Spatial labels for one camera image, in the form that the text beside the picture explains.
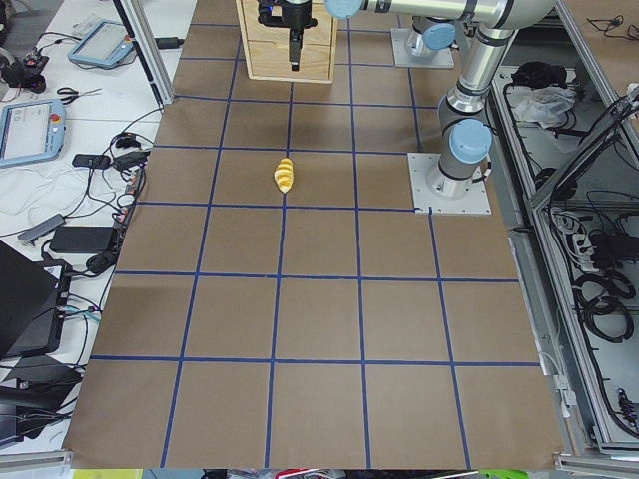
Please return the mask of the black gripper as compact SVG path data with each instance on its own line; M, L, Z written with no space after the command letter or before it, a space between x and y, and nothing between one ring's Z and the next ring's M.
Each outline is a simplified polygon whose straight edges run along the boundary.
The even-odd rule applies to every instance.
M271 28L288 28L289 62L291 70L300 69L304 30L313 28L318 20L312 16L311 1L260 0L258 22Z

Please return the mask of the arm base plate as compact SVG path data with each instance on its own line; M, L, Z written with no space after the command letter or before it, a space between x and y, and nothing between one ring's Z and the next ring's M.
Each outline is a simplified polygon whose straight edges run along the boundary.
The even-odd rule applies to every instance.
M439 168L440 154L408 153L413 210L421 215L489 216L491 207L483 171L476 165L471 178L453 180Z
M436 24L418 33L414 29L393 28L391 46L395 67L453 69L450 46L455 40L452 24Z

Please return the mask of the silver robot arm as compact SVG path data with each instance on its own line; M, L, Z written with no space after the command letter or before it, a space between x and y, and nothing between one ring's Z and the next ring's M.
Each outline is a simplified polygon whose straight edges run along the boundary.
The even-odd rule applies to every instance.
M425 58L449 48L455 41L455 35L456 29L450 20L413 16L406 48L411 56Z
M480 119L497 68L516 31L540 21L553 1L325 1L328 13L348 19L360 11L427 17L439 24L465 21L476 26L456 85L442 98L438 116L442 152L426 174L428 188L445 199L461 199L487 156L492 134Z

